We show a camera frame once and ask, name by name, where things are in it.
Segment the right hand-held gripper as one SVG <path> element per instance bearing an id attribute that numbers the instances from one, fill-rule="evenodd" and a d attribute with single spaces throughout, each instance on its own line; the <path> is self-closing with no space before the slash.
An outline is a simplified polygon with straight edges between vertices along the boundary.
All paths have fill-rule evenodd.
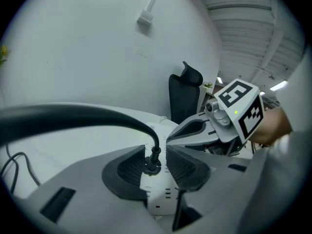
<path id="1" fill-rule="evenodd" d="M 234 156 L 255 133 L 264 118 L 260 90 L 235 79 L 207 101 L 204 112 L 181 122 L 167 137 L 167 145 L 202 146 L 213 144 L 211 153 Z M 205 130 L 210 121 L 214 130 Z"/>

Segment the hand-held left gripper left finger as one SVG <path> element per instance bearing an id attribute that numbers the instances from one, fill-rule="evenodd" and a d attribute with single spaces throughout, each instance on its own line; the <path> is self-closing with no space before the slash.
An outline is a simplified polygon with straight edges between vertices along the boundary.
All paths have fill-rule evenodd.
<path id="1" fill-rule="evenodd" d="M 145 150 L 75 162 L 16 203 L 47 234 L 164 234 L 140 188 Z"/>

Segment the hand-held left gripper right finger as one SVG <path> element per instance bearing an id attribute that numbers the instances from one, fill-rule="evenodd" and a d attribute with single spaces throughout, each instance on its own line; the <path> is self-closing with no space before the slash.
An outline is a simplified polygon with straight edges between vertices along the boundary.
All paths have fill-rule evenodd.
<path id="1" fill-rule="evenodd" d="M 244 212 L 254 192 L 252 159 L 167 145 L 178 186 L 173 234 L 244 234 Z"/>

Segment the black power plug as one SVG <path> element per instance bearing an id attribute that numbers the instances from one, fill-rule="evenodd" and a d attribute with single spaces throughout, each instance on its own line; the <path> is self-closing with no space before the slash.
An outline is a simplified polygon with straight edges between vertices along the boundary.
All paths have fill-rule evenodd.
<path id="1" fill-rule="evenodd" d="M 160 147 L 153 147 L 151 155 L 145 158 L 145 167 L 143 168 L 143 172 L 146 175 L 156 176 L 161 171 L 161 162 L 159 160 L 160 153 Z"/>

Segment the white power strip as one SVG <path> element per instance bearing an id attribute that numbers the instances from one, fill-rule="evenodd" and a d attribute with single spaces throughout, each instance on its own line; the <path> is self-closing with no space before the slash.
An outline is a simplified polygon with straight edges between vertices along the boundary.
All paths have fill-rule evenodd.
<path id="1" fill-rule="evenodd" d="M 166 164 L 166 139 L 173 130 L 171 127 L 148 122 L 159 138 L 161 170 L 157 175 L 142 174 L 140 188 L 145 190 L 148 199 L 148 211 L 154 216 L 173 215 L 176 212 L 178 186 Z"/>

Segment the person's right forearm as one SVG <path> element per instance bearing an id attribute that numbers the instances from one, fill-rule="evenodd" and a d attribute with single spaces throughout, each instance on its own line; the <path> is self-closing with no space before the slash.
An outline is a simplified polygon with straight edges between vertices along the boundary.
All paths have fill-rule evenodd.
<path id="1" fill-rule="evenodd" d="M 290 122 L 281 107 L 265 111 L 259 127 L 250 137 L 250 141 L 270 146 L 276 140 L 292 132 Z"/>

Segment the black office chair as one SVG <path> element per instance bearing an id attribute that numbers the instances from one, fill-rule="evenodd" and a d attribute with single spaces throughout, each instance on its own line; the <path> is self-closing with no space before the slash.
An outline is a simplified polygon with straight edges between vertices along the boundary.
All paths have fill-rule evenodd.
<path id="1" fill-rule="evenodd" d="M 183 61 L 184 69 L 180 76 L 169 77 L 169 99 L 171 121 L 180 124 L 186 118 L 195 115 L 198 108 L 202 74 Z"/>

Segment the grey shelf desk unit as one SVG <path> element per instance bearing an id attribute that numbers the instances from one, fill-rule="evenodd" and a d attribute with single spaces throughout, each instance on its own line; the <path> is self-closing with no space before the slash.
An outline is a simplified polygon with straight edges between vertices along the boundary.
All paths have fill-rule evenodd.
<path id="1" fill-rule="evenodd" d="M 199 98 L 197 104 L 197 113 L 203 112 L 207 101 L 214 98 L 214 93 L 218 91 L 217 88 L 207 88 L 205 86 L 200 86 L 199 88 Z"/>

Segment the white curved table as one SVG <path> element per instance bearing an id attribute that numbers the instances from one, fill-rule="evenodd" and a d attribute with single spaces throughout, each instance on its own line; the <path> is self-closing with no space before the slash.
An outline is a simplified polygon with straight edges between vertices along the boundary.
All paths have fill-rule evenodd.
<path id="1" fill-rule="evenodd" d="M 170 120 L 170 116 L 159 116 L 106 105 L 85 105 L 121 112 L 149 126 L 155 124 L 165 125 L 166 127 L 156 127 L 155 129 L 159 140 L 164 140 L 177 126 L 176 123 Z M 11 156 L 19 152 L 25 153 L 29 158 L 33 174 L 39 183 L 43 184 L 64 168 L 79 160 L 142 144 L 148 144 L 148 147 L 151 147 L 149 145 L 152 143 L 153 141 L 148 135 L 136 130 L 114 126 L 97 126 L 30 137 L 9 143 L 8 150 Z M 8 158 L 6 147 L 1 147 L 0 171 Z M 27 198 L 38 186 L 29 175 L 24 156 L 18 156 L 15 159 L 19 164 L 19 172 L 14 196 Z M 11 161 L 0 177 L 0 182 L 4 182 L 8 189 L 12 186 L 14 174 L 15 164 Z"/>

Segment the yellow flower ornament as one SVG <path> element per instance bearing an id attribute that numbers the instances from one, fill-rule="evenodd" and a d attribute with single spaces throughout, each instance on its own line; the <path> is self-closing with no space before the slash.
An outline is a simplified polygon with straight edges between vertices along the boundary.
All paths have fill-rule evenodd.
<path id="1" fill-rule="evenodd" d="M 10 50 L 6 45 L 2 45 L 0 48 L 0 68 L 7 62 L 10 55 Z"/>

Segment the white wall junction box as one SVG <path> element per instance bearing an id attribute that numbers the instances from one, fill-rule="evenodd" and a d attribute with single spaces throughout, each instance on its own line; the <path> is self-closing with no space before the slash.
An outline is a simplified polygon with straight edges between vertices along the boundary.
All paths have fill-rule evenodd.
<path id="1" fill-rule="evenodd" d="M 151 14 L 147 10 L 142 10 L 136 22 L 138 24 L 149 27 L 152 24 L 152 20 L 153 20 L 153 14 Z"/>

